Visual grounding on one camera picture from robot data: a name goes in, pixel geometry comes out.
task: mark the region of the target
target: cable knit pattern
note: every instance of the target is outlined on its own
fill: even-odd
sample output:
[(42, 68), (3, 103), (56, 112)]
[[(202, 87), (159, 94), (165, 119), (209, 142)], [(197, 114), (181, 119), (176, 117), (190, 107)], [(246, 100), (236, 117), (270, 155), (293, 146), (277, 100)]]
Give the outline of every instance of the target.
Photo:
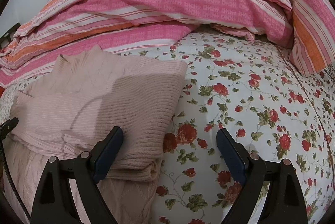
[(11, 138), (35, 153), (68, 159), (120, 126), (124, 143), (108, 172), (112, 179), (99, 186), (119, 223), (146, 223), (186, 69), (183, 61), (121, 57), (99, 46), (59, 56), (51, 74), (16, 92), (10, 114), (19, 124)]

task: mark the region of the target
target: striped pillow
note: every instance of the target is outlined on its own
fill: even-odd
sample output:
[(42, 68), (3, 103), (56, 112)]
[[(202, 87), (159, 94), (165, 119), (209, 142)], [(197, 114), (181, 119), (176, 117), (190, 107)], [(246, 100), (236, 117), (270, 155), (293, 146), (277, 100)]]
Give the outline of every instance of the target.
[(335, 61), (335, 11), (328, 0), (292, 0), (294, 46), (290, 61), (314, 74)]

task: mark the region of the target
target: bed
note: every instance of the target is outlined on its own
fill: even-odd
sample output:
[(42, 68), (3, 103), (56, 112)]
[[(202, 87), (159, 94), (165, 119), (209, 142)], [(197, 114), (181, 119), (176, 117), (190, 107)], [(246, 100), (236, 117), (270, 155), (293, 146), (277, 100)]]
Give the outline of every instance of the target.
[[(264, 160), (291, 160), (304, 194), (308, 221), (318, 223), (334, 200), (332, 67), (302, 76), (289, 60), (290, 50), (270, 43), (265, 35), (248, 41), (203, 24), (180, 31), (179, 36), (181, 39), (169, 37), (150, 46), (133, 43), (131, 47), (105, 47), (125, 56), (188, 63), (185, 86), (164, 137), (164, 158), (149, 222), (222, 221), (241, 190), (215, 143), (216, 132), (226, 128), (250, 153), (258, 153)], [(60, 53), (75, 44), (73, 49), (78, 49), (80, 41), (75, 41), (59, 48)], [(0, 122), (9, 117), (14, 92), (50, 72), (52, 58), (45, 59), (48, 62), (43, 66), (21, 72), (7, 82), (0, 98)], [(14, 157), (11, 160), (9, 165), (14, 166)], [(12, 176), (15, 183), (23, 182), (15, 171)], [(5, 183), (6, 198), (23, 220), (9, 189)], [(257, 223), (267, 190), (265, 183), (249, 223)]]

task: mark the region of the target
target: pink sweater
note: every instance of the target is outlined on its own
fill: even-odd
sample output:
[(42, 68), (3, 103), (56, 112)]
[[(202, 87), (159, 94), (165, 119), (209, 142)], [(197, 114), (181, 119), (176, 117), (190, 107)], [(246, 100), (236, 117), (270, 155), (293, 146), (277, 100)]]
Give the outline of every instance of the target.
[(107, 175), (111, 180), (100, 187), (113, 195), (103, 196), (119, 223), (145, 223), (186, 70), (182, 61), (121, 57), (98, 46), (59, 56), (52, 73), (16, 93), (11, 116), (19, 124), (11, 138), (35, 153), (68, 159), (120, 126), (124, 143)]

